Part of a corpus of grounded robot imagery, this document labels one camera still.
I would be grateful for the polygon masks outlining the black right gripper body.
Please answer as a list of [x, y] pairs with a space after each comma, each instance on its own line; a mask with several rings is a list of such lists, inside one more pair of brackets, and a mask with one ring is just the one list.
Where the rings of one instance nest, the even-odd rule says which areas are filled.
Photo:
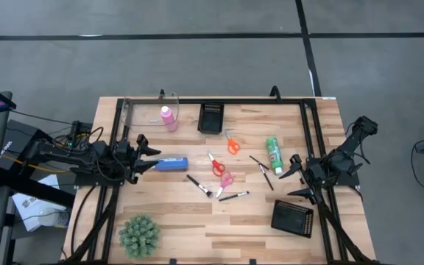
[[314, 192], [317, 201], [323, 201], [322, 186], [325, 182], [323, 167], [316, 161], [307, 161], [303, 171], [303, 179], [307, 185], [306, 188], [310, 188]]

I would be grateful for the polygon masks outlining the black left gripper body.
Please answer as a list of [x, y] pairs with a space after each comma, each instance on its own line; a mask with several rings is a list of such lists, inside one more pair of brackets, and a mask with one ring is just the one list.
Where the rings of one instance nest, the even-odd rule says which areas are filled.
[[137, 173], [140, 172], [141, 147], [132, 146], [128, 140], [120, 140], [116, 147], [116, 158], [127, 170], [125, 180], [130, 184], [138, 182]]

